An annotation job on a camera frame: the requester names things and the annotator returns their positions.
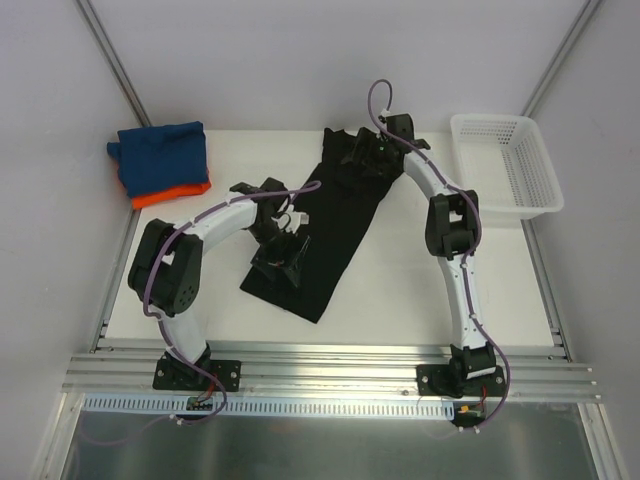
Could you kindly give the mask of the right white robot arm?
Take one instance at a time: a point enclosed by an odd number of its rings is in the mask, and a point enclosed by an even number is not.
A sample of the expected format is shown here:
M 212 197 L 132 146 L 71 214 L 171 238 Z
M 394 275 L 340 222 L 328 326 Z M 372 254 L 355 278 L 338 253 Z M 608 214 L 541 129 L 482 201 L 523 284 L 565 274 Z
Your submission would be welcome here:
M 411 178 L 428 201 L 425 243 L 441 269 L 451 311 L 453 340 L 447 365 L 427 374 L 430 391 L 451 398 L 504 397 L 509 374 L 483 325 L 475 288 L 475 252 L 481 240 L 478 196 L 457 186 L 429 158 L 430 145 L 414 136 L 408 114 L 375 119 L 374 132 L 362 127 L 343 163 L 380 179 Z

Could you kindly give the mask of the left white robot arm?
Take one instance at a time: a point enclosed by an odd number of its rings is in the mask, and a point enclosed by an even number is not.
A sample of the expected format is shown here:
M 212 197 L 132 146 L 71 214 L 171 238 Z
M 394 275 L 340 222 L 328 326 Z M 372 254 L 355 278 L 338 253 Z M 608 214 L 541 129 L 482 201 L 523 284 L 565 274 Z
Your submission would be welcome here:
M 195 318 L 203 258 L 230 236 L 249 232 L 258 244 L 251 266 L 271 283 L 297 289 L 310 238 L 299 232 L 309 215 L 295 209 L 296 197 L 318 190 L 311 181 L 288 190 L 274 178 L 255 187 L 241 182 L 225 199 L 178 224 L 147 223 L 132 261 L 128 287 L 156 321 L 169 356 L 177 360 L 176 377 L 188 388 L 203 386 L 210 375 L 207 341 Z

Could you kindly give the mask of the black t shirt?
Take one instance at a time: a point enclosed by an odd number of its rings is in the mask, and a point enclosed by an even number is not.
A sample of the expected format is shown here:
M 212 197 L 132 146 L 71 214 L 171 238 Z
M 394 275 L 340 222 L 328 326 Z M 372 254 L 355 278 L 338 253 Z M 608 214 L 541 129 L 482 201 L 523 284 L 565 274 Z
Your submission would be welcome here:
M 321 186 L 294 200 L 295 209 L 310 217 L 309 224 L 299 229 L 301 236 L 310 240 L 300 287 L 271 282 L 255 268 L 240 285 L 243 292 L 314 324 L 325 312 L 379 203 L 397 179 L 364 177 L 341 165 L 355 137 L 343 130 L 324 130 L 321 162 L 308 178 L 320 181 Z

